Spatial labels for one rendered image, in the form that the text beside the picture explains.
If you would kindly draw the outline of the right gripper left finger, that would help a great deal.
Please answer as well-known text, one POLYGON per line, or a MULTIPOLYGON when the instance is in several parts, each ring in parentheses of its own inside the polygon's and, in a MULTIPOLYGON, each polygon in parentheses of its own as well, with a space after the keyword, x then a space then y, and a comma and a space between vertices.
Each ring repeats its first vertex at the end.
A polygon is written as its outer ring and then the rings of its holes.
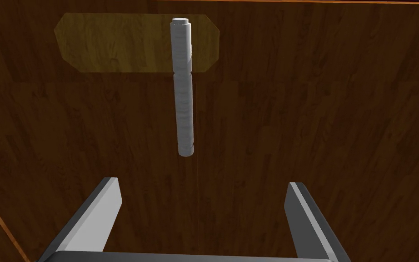
POLYGON ((58 251, 101 252, 123 203, 116 177, 105 177, 63 226, 37 262, 58 251))

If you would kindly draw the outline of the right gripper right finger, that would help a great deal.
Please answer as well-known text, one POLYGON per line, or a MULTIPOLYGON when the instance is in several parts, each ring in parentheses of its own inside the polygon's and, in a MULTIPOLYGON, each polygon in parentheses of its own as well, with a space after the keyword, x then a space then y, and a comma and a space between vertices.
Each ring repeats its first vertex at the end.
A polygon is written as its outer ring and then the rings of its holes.
POLYGON ((289 183, 284 211, 298 262, 351 262, 303 183, 289 183))

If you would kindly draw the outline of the dark brown wooden cupboard door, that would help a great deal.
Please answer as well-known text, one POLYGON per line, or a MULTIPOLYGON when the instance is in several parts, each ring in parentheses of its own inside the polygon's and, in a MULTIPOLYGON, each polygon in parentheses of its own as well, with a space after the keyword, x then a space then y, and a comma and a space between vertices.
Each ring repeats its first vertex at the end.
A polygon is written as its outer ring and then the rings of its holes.
POLYGON ((305 184, 352 262, 419 262, 419 5, 0 0, 0 262, 34 262, 103 177, 109 252, 294 257, 305 184), (66 13, 204 14, 195 153, 177 153, 172 75, 83 73, 66 13))

